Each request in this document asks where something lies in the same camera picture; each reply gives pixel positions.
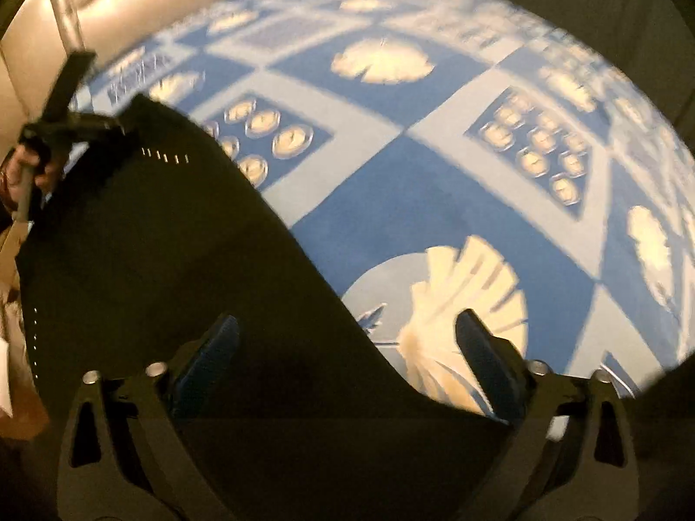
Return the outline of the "person's left hand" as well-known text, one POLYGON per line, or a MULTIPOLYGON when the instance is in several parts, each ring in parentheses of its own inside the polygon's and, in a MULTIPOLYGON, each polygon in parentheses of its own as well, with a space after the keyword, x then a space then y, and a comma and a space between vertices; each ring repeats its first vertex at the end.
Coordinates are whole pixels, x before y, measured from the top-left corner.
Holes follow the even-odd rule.
POLYGON ((56 151, 47 162, 43 172, 39 172, 40 156, 25 145, 13 149, 1 165, 1 203, 7 213, 14 213, 20 200, 25 196, 25 176, 33 174, 33 185, 43 195, 51 194, 63 178, 68 161, 68 153, 56 151))

